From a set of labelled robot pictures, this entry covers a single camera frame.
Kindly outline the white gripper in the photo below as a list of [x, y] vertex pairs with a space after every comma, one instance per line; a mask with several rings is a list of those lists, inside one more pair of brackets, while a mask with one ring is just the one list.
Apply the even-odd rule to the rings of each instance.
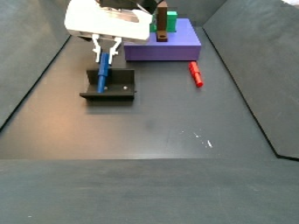
[[115, 37], [115, 44], [109, 47], [108, 64], [112, 65], [113, 56], [123, 39], [147, 41], [149, 38], [149, 24], [152, 15], [140, 9], [116, 10], [101, 7], [96, 0], [69, 0], [64, 25], [71, 35], [89, 38], [92, 36], [96, 62], [100, 62], [101, 47], [99, 35]]

